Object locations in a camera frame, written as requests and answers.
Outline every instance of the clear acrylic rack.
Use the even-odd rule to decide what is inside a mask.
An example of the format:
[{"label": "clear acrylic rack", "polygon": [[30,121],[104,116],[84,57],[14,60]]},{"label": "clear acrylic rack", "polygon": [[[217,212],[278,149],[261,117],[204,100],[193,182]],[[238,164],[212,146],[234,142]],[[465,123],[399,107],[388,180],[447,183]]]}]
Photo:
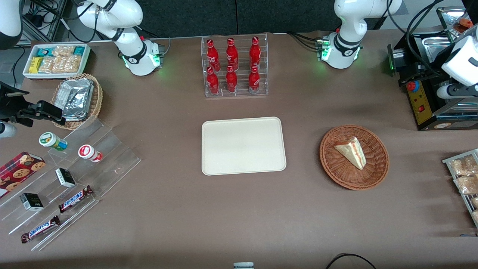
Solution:
[{"label": "clear acrylic rack", "polygon": [[[52,228],[51,231],[24,244],[32,251],[43,249],[64,232],[141,161],[114,135],[110,127],[97,118],[86,121],[65,137],[65,140],[68,147],[64,151],[50,149],[43,157],[46,166],[0,200],[0,225],[6,228],[10,235],[17,237],[19,244],[22,234],[51,220],[55,215],[59,216],[59,227]],[[93,163],[80,158],[78,149],[84,144],[92,145],[101,152],[103,159]],[[76,182],[73,188],[60,185],[55,173],[60,167],[71,172]],[[88,195],[73,208],[60,214],[58,205],[87,185],[90,185],[94,194]],[[44,208],[39,212],[25,210],[19,197],[24,192],[38,194]]]},{"label": "clear acrylic rack", "polygon": [[[249,50],[252,45],[252,38],[257,36],[259,38],[259,46],[261,47],[261,67],[259,68],[260,84],[259,90],[256,94],[249,92]],[[235,46],[239,54],[239,69],[236,71],[238,77],[238,88],[235,93],[228,91],[226,83],[226,74],[228,60],[226,57],[226,49],[228,48],[228,38],[234,38]],[[221,70],[216,73],[219,79],[219,94],[212,95],[207,87],[207,72],[206,68],[209,66],[207,61],[207,44],[206,41],[212,39],[214,47],[219,53],[219,62],[221,63]],[[207,98],[216,97],[237,97],[237,96],[256,96],[267,95],[269,93],[269,50],[267,34],[244,34],[244,35],[230,35],[230,36],[205,36],[201,38],[201,58],[203,64],[204,89]]]}]

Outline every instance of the brown wicker basket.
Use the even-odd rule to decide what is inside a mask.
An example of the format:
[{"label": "brown wicker basket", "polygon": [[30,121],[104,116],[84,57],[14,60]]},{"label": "brown wicker basket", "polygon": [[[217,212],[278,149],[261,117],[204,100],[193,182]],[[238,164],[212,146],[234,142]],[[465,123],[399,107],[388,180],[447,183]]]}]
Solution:
[{"label": "brown wicker basket", "polygon": [[[367,164],[363,170],[355,167],[334,148],[338,141],[354,136],[360,141]],[[370,130],[358,125],[343,125],[330,130],[322,139],[319,157],[326,173],[339,185],[351,190],[376,187],[387,176],[390,161],[382,141]]]},{"label": "brown wicker basket", "polygon": [[[101,110],[101,102],[103,101],[103,89],[101,88],[101,85],[98,83],[98,80],[90,74],[84,73],[78,76],[67,78],[64,81],[72,80],[72,79],[80,79],[80,78],[90,79],[95,84],[95,88],[93,90],[93,97],[91,98],[91,103],[90,103],[90,110],[89,110],[90,112],[86,120],[93,119],[94,117],[98,117],[99,111]],[[56,87],[56,91],[53,94],[52,104],[56,100],[56,95],[58,94],[58,89],[60,88],[60,85],[61,83],[58,85],[58,87]],[[53,124],[58,128],[63,128],[63,129],[68,129],[73,131],[76,128],[78,128],[82,123],[84,123],[86,120],[82,122],[66,122],[64,126],[61,126],[57,123],[53,123]]]}]

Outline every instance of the red bottle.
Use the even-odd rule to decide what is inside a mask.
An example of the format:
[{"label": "red bottle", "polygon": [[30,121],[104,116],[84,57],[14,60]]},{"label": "red bottle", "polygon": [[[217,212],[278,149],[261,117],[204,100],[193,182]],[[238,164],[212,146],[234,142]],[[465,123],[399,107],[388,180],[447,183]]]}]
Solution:
[{"label": "red bottle", "polygon": [[257,66],[257,69],[261,68],[261,47],[259,47],[259,38],[256,36],[252,38],[252,46],[249,50],[249,66],[250,68],[253,66]]},{"label": "red bottle", "polygon": [[228,65],[232,65],[234,71],[239,69],[239,54],[238,49],[234,45],[234,38],[228,38],[228,49],[226,50],[228,56]]},{"label": "red bottle", "polygon": [[212,95],[219,94],[219,79],[217,78],[216,74],[214,74],[214,70],[212,67],[207,67],[207,86],[209,91]]},{"label": "red bottle", "polygon": [[261,78],[257,73],[257,66],[251,68],[252,72],[249,74],[249,92],[256,94],[259,90],[259,79]]},{"label": "red bottle", "polygon": [[221,70],[221,64],[219,63],[219,53],[217,53],[214,47],[212,39],[206,41],[207,44],[207,60],[209,65],[214,69],[214,73],[218,73]]},{"label": "red bottle", "polygon": [[234,72],[234,67],[232,65],[228,65],[226,81],[228,83],[228,91],[232,93],[236,92],[238,87],[238,76],[236,75],[236,72]]}]

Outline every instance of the yellow snack package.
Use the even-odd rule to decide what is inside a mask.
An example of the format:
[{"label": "yellow snack package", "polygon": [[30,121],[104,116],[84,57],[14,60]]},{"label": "yellow snack package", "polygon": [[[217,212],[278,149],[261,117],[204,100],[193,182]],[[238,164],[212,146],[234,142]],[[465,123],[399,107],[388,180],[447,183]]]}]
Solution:
[{"label": "yellow snack package", "polygon": [[42,64],[42,61],[43,61],[43,57],[33,57],[32,63],[30,64],[30,67],[28,68],[28,73],[37,74],[38,68]]}]

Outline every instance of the white container lid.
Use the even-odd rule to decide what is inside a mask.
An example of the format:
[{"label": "white container lid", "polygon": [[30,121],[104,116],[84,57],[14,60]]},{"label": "white container lid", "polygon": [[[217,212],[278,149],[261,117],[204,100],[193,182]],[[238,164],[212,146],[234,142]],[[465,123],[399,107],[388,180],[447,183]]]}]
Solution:
[{"label": "white container lid", "polygon": [[38,142],[42,146],[53,146],[56,142],[56,135],[52,132],[43,133],[40,138],[38,138]]},{"label": "white container lid", "polygon": [[95,153],[95,149],[90,145],[83,145],[78,150],[78,155],[84,159],[91,158]]}]

